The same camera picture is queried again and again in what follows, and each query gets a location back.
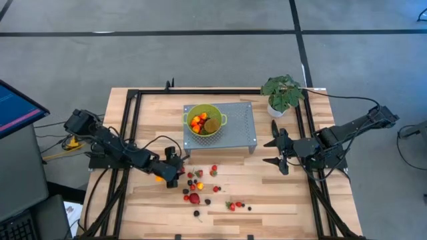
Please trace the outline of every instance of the colander handle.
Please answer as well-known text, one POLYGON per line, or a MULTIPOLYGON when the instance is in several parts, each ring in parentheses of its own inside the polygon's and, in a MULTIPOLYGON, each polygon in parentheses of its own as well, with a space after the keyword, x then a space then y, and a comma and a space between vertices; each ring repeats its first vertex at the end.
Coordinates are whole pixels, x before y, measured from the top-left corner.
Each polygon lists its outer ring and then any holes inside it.
POLYGON ((221 114, 221 126, 224 126, 225 124, 227 124, 227 115, 221 114))
POLYGON ((183 124, 187 124, 187 117, 185 117, 185 116, 187 116, 188 115, 188 113, 184 113, 183 115, 182 115, 182 123, 183 124))

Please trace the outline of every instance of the potted plant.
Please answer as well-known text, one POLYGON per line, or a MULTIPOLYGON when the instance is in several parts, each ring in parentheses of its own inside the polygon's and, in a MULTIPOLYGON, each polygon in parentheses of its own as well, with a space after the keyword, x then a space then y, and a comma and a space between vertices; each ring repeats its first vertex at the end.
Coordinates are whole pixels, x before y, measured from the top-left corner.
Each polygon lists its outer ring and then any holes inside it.
POLYGON ((297 107, 300 99, 304 99, 300 84, 291 76, 270 77, 261 87, 261 95, 269 95, 267 111, 272 117, 281 117, 286 110, 297 107))

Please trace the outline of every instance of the metal platform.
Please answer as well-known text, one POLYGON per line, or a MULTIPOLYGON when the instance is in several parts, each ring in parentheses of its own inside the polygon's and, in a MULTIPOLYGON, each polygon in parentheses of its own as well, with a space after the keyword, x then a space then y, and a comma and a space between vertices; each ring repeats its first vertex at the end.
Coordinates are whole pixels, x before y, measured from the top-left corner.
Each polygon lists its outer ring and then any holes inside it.
MULTIPOLYGON (((216 106, 222 114, 227 115, 228 122, 211 137, 199 137, 184 126, 184 150, 190 155, 194 149, 215 149, 227 147, 249 147, 252 154, 257 145, 254 114, 251 102, 218 103, 216 106)), ((184 105, 188 113, 195 105, 184 105)))

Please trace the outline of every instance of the wooden table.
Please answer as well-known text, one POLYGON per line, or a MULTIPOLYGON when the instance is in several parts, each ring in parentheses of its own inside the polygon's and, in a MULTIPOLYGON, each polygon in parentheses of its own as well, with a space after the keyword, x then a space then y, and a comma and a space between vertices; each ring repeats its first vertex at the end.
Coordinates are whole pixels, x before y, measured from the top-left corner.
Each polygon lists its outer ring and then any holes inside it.
MULTIPOLYGON (((111 90, 105 113, 105 126, 120 128, 127 90, 127 88, 111 90)), ((316 130, 333 125, 334 117, 328 98, 309 94, 316 130)), ((144 95, 139 112, 136 143, 143 146, 158 135, 167 135, 182 146, 183 105, 239 101, 251 101, 253 105, 258 138, 254 154, 250 155, 248 148, 192 151, 191 158, 185 165, 186 170, 203 169, 205 173, 201 179, 205 189, 199 192, 201 204, 197 206, 183 200, 182 189, 187 187, 187 177, 183 176, 179 180, 178 188, 166 189, 165 182, 156 182, 154 175, 132 169, 127 186, 120 239, 173 239, 175 234, 182 234, 183 239, 247 239, 247 235, 254 235, 255 239, 316 239, 306 174, 301 167, 290 165, 290 174, 284 176, 276 166, 262 161, 263 158, 276 157, 278 154, 276 148, 263 147, 264 143, 272 140, 270 128, 272 118, 267 113, 267 97, 144 95), (218 165, 217 177, 208 174, 213 164, 218 165), (215 185, 221 186, 222 191, 214 193, 212 188, 215 185), (207 206, 204 203, 206 198, 211 199, 211 205, 207 206), (226 209, 226 201, 244 202, 246 208, 237 208, 235 212, 231 212, 226 209), (252 211, 248 211, 247 206, 251 206, 252 211), (195 210, 201 213, 199 219, 193 216, 195 210)), ((132 103, 129 116, 133 115, 134 104, 135 102, 132 103)), ((300 105, 306 135, 309 135, 304 104, 300 105)), ((129 135, 131 119, 130 117, 126 136, 129 135)), ((279 128, 285 127, 288 130, 292 139, 300 138, 295 109, 286 111, 283 117, 276 119, 276 122, 279 128)), ((159 139, 151 144, 149 149, 164 159, 164 148, 172 145, 173 143, 167 139, 159 139)), ((98 169, 91 173, 81 219, 84 219, 88 195, 101 172, 102 170, 98 169)), ((104 208, 110 176, 111 170, 103 176, 95 190, 88 225, 104 208)), ((341 172, 335 171, 327 183, 334 209, 353 232, 362 234, 348 179, 341 172)), ((324 232, 328 234, 326 212, 323 207, 321 209, 324 232)), ((113 232, 114 219, 115 209, 109 221, 109 234, 113 232)))

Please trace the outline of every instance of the yellow cable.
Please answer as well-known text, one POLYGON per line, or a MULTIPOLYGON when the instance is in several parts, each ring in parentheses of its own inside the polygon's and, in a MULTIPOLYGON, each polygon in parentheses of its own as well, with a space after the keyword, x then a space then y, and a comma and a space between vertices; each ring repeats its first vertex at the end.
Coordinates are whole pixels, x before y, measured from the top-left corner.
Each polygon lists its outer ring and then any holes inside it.
POLYGON ((82 145, 80 145, 78 147, 75 147, 73 149, 70 149, 68 151, 65 151, 63 153, 58 153, 58 154, 55 154, 55 155, 46 156, 46 157, 43 158, 43 160, 48 160, 48 159, 51 159, 51 158, 55 158, 55 157, 59 157, 59 156, 65 155, 67 153, 70 153, 72 151, 75 151, 75 150, 78 150, 78 149, 82 148, 84 145, 86 145, 86 143, 84 143, 84 144, 82 144, 82 145))

